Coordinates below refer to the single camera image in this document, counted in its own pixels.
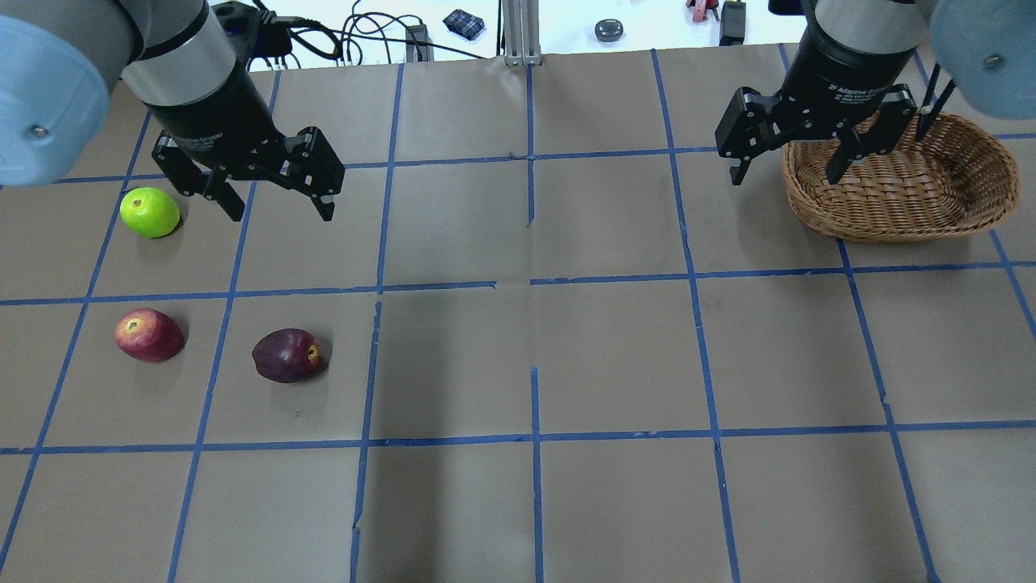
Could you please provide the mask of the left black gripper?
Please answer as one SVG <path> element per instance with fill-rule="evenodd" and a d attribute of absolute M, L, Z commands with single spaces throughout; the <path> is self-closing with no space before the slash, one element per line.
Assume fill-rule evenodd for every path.
<path fill-rule="evenodd" d="M 152 159 L 181 195 L 215 202 L 234 222 L 244 200 L 228 180 L 269 181 L 296 190 L 330 222 L 345 169 L 319 128 L 288 137 L 247 74 L 234 74 L 210 96 L 191 104 L 149 107 L 162 126 Z"/>

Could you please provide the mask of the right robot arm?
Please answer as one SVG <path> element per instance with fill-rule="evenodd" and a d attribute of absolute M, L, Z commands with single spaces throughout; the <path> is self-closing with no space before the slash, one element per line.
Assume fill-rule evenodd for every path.
<path fill-rule="evenodd" d="M 715 129 L 739 185 L 752 161 L 787 143 L 837 140 L 836 184 L 851 164 L 885 155 L 914 123 L 923 140 L 955 91 L 981 114 L 1034 117 L 1032 1 L 771 1 L 803 14 L 798 52 L 772 96 L 736 89 Z"/>

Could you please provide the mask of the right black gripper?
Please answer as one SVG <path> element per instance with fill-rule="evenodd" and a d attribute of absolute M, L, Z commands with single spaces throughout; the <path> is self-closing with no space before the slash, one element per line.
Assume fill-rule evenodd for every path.
<path fill-rule="evenodd" d="M 743 184 L 752 161 L 789 141 L 837 137 L 826 163 L 830 185 L 855 162 L 891 152 L 917 112 L 909 86 L 897 84 L 910 56 L 909 49 L 870 54 L 824 32 L 804 33 L 776 95 L 739 87 L 715 128 L 715 148 L 730 161 L 730 182 Z M 867 119 L 868 129 L 856 129 Z"/>

